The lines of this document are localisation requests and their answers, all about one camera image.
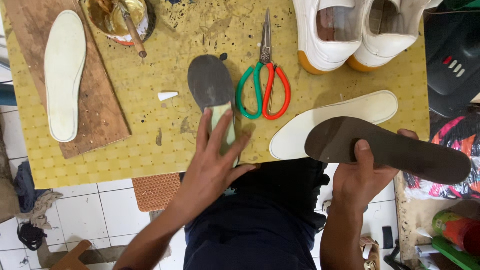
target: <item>brush handle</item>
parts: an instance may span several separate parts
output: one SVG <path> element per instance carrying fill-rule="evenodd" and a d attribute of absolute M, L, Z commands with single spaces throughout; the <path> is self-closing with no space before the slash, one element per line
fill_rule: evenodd
<path fill-rule="evenodd" d="M 140 39 L 140 36 L 138 35 L 137 28 L 135 27 L 135 24 L 132 21 L 132 18 L 130 16 L 125 16 L 125 24 L 127 25 L 128 32 L 130 33 L 130 36 L 132 36 L 133 44 L 135 45 L 135 48 L 137 49 L 138 55 L 142 58 L 147 56 L 147 53 L 145 52 L 144 48 L 144 43 Z"/>

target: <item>tile floor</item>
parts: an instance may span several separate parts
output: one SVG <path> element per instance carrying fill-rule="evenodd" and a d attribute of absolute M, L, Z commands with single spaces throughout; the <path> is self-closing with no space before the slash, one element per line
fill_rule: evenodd
<path fill-rule="evenodd" d="M 0 35 L 3 27 L 0 24 Z M 0 58 L 7 59 L 4 48 L 0 48 Z M 11 74 L 0 69 L 0 81 L 11 80 Z M 0 123 L 5 142 L 7 155 L 15 177 L 17 167 L 27 160 L 27 152 L 16 106 L 0 106 Z M 331 178 L 336 164 L 329 164 L 325 173 Z M 47 210 L 46 216 L 52 225 L 46 230 L 47 245 L 50 252 L 67 251 L 74 248 L 78 241 L 89 239 L 92 248 L 105 248 L 116 245 L 127 245 L 135 235 L 149 222 L 148 213 L 140 212 L 136 205 L 131 179 L 103 182 L 98 184 L 84 184 L 56 188 L 64 196 Z M 318 197 L 317 209 L 321 209 L 324 200 L 332 197 L 332 182 L 321 189 Z M 0 224 L 0 270 L 39 269 L 36 251 L 30 251 L 18 240 L 16 228 L 18 220 L 13 218 Z M 391 226 L 394 239 L 398 238 L 396 222 L 395 192 L 393 183 L 390 183 L 369 204 L 364 214 L 362 235 L 370 235 L 383 246 L 382 227 Z M 320 239 L 322 233 L 315 237 L 315 246 L 312 256 L 320 269 Z M 182 269 L 185 254 L 185 232 L 179 230 L 170 242 L 171 256 L 159 263 L 156 269 Z M 389 254 L 391 249 L 381 250 L 381 256 Z M 88 265 L 90 270 L 112 269 L 114 263 Z M 391 269 L 382 262 L 382 270 Z"/>

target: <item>person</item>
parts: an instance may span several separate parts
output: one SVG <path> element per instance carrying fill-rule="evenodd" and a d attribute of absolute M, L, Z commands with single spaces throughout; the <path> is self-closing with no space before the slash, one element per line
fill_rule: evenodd
<path fill-rule="evenodd" d="M 310 250 L 325 224 L 321 268 L 362 270 L 363 211 L 398 170 L 374 164 L 368 142 L 359 140 L 357 162 L 339 164 L 334 174 L 325 223 L 325 216 L 313 210 L 320 186 L 330 180 L 323 174 L 326 164 L 304 158 L 267 162 L 259 169 L 252 164 L 232 168 L 251 136 L 244 134 L 224 156 L 219 154 L 232 114 L 227 111 L 209 136 L 212 112 L 205 110 L 196 153 L 178 193 L 130 242 L 114 269 L 152 269 L 182 226 L 186 270 L 316 269 Z M 413 131 L 398 132 L 418 139 Z"/>

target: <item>foam insole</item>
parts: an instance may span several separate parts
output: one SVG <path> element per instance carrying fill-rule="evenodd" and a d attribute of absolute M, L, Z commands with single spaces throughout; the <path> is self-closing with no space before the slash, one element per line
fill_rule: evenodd
<path fill-rule="evenodd" d="M 305 152 L 328 163 L 356 162 L 359 139 L 370 144 L 374 161 L 439 184 L 457 184 L 470 173 L 470 159 L 461 151 L 395 134 L 354 117 L 334 117 L 310 131 Z"/>
<path fill-rule="evenodd" d="M 82 21 L 74 11 L 65 10 L 52 25 L 44 60 L 48 124 L 50 134 L 60 142 L 77 135 L 78 91 L 85 56 Z"/>
<path fill-rule="evenodd" d="M 396 113 L 398 101 L 387 90 L 308 110 L 284 125 L 270 141 L 270 154 L 279 160 L 307 157 L 304 150 L 308 133 L 321 122 L 337 116 L 355 116 L 379 124 Z"/>
<path fill-rule="evenodd" d="M 220 59 L 213 55 L 199 56 L 190 63 L 188 68 L 188 86 L 193 99 L 202 111 L 205 108 L 212 110 L 212 121 L 209 133 L 215 129 L 222 115 L 235 106 L 235 88 L 227 67 Z M 224 155 L 235 141 L 233 117 L 228 126 L 225 137 L 222 139 L 220 154 Z"/>

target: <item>orange textured mat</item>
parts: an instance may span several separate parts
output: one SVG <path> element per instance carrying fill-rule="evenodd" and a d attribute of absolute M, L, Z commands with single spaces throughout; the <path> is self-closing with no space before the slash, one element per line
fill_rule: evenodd
<path fill-rule="evenodd" d="M 132 178 L 138 209 L 142 212 L 165 209 L 180 188 L 180 175 L 167 173 Z"/>

